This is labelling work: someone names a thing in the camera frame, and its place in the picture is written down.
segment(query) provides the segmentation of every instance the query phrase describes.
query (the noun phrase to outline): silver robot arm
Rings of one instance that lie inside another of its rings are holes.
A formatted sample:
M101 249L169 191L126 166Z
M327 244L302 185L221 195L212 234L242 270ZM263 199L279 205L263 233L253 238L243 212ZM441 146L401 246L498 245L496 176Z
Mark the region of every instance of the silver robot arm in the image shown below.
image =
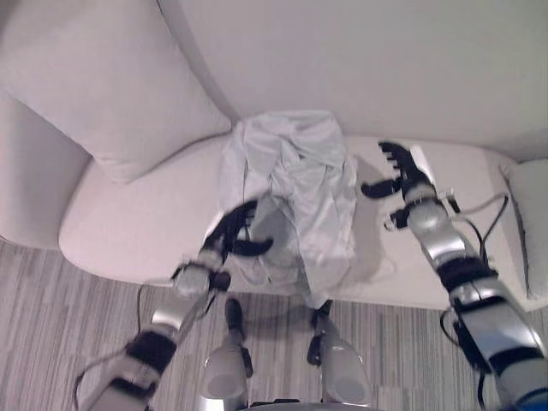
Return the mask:
M546 344L497 273L452 224L438 199L431 173L398 144L379 144L400 176L362 191L381 198L402 190L405 208L390 215L397 228L409 227L432 269L449 293L456 313L459 345L473 368L495 377L504 407L548 405Z
M228 274L219 271L218 253L202 250L180 267L166 300L155 310L152 323L130 342L82 404L86 411L147 411L165 368L187 335L196 314L215 289L229 287Z
M224 215L206 237L197 259L177 267L169 296L152 315L151 324L128 343L92 394L78 409L85 411L147 411L162 373L205 306L212 292L226 291L230 275L221 271L229 253L254 256L272 244L239 240L238 233L254 216L257 201ZM74 399L77 405L77 386Z

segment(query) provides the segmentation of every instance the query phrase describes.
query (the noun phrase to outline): crumpled fabric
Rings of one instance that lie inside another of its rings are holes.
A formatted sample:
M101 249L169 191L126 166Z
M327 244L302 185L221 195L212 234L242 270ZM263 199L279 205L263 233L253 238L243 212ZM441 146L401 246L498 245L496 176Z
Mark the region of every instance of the crumpled fabric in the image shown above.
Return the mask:
M229 211L258 198L247 236L274 240L258 258L235 259L243 276L256 286L297 284L307 304L320 307L354 258L355 183L330 112L270 112L240 121L224 149L219 205Z

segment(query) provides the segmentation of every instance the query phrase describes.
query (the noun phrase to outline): sofa backrest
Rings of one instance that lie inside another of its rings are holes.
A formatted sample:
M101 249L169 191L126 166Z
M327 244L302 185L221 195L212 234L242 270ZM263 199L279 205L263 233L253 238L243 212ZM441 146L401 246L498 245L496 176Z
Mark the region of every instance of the sofa backrest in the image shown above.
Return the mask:
M233 119L328 109L347 134L548 145L545 0L159 3Z
M80 0L2 0L0 63L77 13ZM59 228L90 156L2 88L0 78L0 236L57 249Z

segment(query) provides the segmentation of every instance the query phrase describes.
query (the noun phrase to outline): striped carpet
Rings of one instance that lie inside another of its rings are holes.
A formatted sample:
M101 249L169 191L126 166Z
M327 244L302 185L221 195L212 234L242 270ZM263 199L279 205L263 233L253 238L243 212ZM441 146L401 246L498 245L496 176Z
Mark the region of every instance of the striped carpet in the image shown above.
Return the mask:
M136 330L137 287L81 271L60 253L0 242L0 410L73 409L74 376L93 358L121 347ZM150 315L165 290L144 295ZM319 371L306 363L312 331L300 297L239 295L255 375L251 401L317 401ZM165 373L152 406L194 409L207 353L223 338L223 301L190 332ZM332 317L362 355L375 406L387 411L472 410L477 376L438 329L439 312L336 302ZM548 334L548 309L528 314ZM86 396L104 367L86 376ZM487 403L496 404L490 379Z

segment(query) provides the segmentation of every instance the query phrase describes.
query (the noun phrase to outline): white pillow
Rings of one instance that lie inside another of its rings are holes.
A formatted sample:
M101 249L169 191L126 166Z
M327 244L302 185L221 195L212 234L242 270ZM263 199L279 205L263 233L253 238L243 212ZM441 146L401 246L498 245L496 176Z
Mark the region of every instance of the white pillow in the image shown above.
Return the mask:
M527 287L533 298L543 298L548 296L548 160L518 164L508 174L523 224Z
M3 65L7 90L81 144L116 182L229 131L154 0L86 0Z

